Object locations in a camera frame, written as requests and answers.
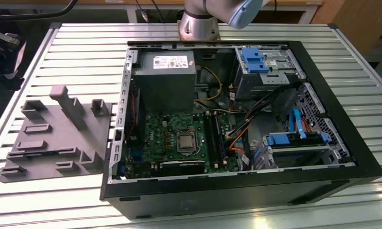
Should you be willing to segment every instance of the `ram slot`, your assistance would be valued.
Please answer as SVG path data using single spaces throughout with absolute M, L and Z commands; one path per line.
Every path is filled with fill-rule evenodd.
M 215 130 L 212 128 L 212 119 L 211 114 L 204 115 L 204 138 L 205 138 L 205 144 L 208 148 L 208 158 L 209 158 L 209 165 L 212 168 L 217 168 L 217 148 L 215 146 L 215 135 L 212 131 Z
M 224 145 L 223 145 L 223 137 L 221 137 L 221 131 L 220 131 L 220 123 L 217 120 L 217 115 L 212 116 L 213 119 L 213 124 L 215 124 L 215 139 L 216 139 L 216 150 L 219 152 L 217 154 L 217 161 L 220 165 L 225 165 L 227 164 L 227 154 L 224 152 Z

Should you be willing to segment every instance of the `yellow wire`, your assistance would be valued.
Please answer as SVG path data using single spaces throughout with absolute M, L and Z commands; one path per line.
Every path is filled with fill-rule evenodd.
M 213 73 L 207 67 L 203 67 L 203 66 L 201 66 L 201 68 L 205 69 L 205 70 L 212 74 L 212 76 L 215 77 L 215 79 L 217 80 L 217 83 L 219 83 L 219 91 L 217 91 L 216 95 L 213 95 L 211 98 L 195 99 L 195 101 L 199 101 L 199 102 L 201 102 L 201 101 L 209 101 L 209 100 L 215 99 L 215 98 L 220 95 L 220 93 L 221 93 L 221 82 L 220 82 L 220 80 L 219 80 L 219 77 L 215 75 L 215 73 Z

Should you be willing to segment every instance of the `cpu socket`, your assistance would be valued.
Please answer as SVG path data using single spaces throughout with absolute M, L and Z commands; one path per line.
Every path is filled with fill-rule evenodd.
M 189 156 L 196 151 L 195 131 L 192 129 L 181 129 L 176 134 L 177 152 Z

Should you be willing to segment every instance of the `slotted metal table surface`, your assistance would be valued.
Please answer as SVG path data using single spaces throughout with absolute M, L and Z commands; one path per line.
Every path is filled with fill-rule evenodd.
M 240 31 L 220 25 L 219 30 L 223 40 L 303 42 L 382 165 L 382 79 L 340 31 L 312 24 L 259 24 Z M 129 40 L 177 40 L 176 24 L 62 24 L 49 29 L 24 87 L 14 93 L 0 120 L 0 168 L 22 124 L 21 105 L 32 99 L 53 104 L 48 97 L 52 85 L 66 85 L 69 95 L 81 103 L 99 98 L 113 103 L 116 113 Z M 382 178 L 314 204 L 133 221 L 99 200 L 100 183 L 101 174 L 0 183 L 0 227 L 382 228 Z

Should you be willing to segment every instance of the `black computer case frame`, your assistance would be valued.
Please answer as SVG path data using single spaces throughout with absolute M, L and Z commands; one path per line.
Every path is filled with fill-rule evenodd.
M 382 177 L 382 168 L 355 129 L 327 82 L 298 41 L 216 41 L 216 42 L 129 42 L 129 46 L 172 44 L 276 45 L 286 44 L 306 73 L 315 94 L 340 134 L 352 156 L 354 167 L 314 170 L 286 170 L 179 180 L 144 180 L 133 183 L 108 183 L 109 153 L 105 159 L 100 200 L 108 201 L 129 219 L 199 214 L 212 211 L 242 210 L 316 202 L 344 188 L 369 183 Z

